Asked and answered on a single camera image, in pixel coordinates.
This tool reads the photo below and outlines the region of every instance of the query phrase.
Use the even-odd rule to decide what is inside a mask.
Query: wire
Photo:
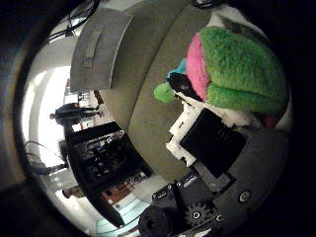
[[[76,15],[74,15],[74,16],[71,16],[71,13],[69,13],[69,15],[71,16],[71,17],[70,17],[70,20],[76,19],[76,18],[80,17],[81,15],[84,15],[85,13],[91,11],[92,8],[93,8],[93,5],[92,5],[91,7],[89,7],[87,10],[82,11],[81,13],[78,13],[78,14],[76,14]],[[60,25],[60,24],[62,24],[62,23],[64,23],[64,22],[67,22],[67,21],[68,21],[68,19],[65,19],[65,20],[61,21],[58,25]]]
[[[29,140],[29,141],[27,141],[27,142],[24,144],[24,147],[27,147],[28,144],[36,144],[36,145],[38,145],[38,146],[41,146],[41,147],[45,148],[47,151],[49,151],[50,153],[54,154],[55,156],[57,156],[58,158],[60,158],[60,159],[63,160],[63,158],[62,158],[60,155],[58,155],[57,153],[55,153],[54,151],[52,151],[52,150],[49,149],[48,147],[46,147],[46,146],[40,144],[39,142]]]
[[[91,7],[91,10],[89,11],[88,16],[87,16],[83,21],[79,22],[79,23],[76,24],[75,26],[72,26],[72,27],[67,28],[67,29],[65,29],[65,30],[63,30],[63,31],[60,31],[60,32],[57,32],[57,33],[54,33],[54,34],[50,35],[50,36],[48,37],[48,39],[47,39],[45,42],[50,42],[51,40],[54,40],[54,39],[56,39],[56,38],[59,38],[59,37],[63,36],[64,34],[66,34],[67,32],[72,32],[73,30],[75,30],[75,29],[79,28],[80,26],[82,26],[83,24],[85,24],[85,23],[88,21],[88,19],[89,19],[89,18],[96,12],[96,10],[98,9],[98,6],[99,6],[99,4],[100,4],[100,1],[101,1],[101,0],[94,0],[93,6]]]
[[[35,156],[40,160],[38,155],[33,153],[33,152],[27,152],[26,154],[31,155],[31,156]],[[51,166],[51,167],[46,167],[45,164],[42,162],[29,161],[29,163],[30,163],[30,167],[37,175],[49,175],[51,173],[55,173],[55,172],[60,171],[62,169],[68,168],[68,164],[66,164],[66,163]]]

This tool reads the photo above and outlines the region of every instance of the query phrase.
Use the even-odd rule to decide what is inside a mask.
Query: fuzzy green fabric
[[[210,76],[208,102],[220,108],[277,114],[287,88],[277,57],[263,43],[219,27],[200,32]]]
[[[158,101],[170,103],[175,99],[174,93],[168,82],[160,84],[154,90],[154,96]]]

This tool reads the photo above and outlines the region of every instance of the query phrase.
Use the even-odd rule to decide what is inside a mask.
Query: gear
[[[190,226],[198,226],[204,223],[212,216],[212,210],[205,203],[194,202],[188,206],[186,211],[186,220]]]

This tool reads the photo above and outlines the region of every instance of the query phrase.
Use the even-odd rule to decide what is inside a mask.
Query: beige couch
[[[207,25],[211,10],[192,7],[189,0],[145,0],[126,12],[133,19],[118,51],[112,89],[101,94],[139,154],[156,173],[173,181],[187,172],[166,149],[169,128],[182,105],[163,104],[155,100],[153,91],[186,56],[193,35]]]

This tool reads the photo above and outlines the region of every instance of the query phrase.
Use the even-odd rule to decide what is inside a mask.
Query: black jacket
[[[55,111],[55,119],[58,124],[63,126],[77,124],[81,120],[80,112],[78,103],[69,103]]]

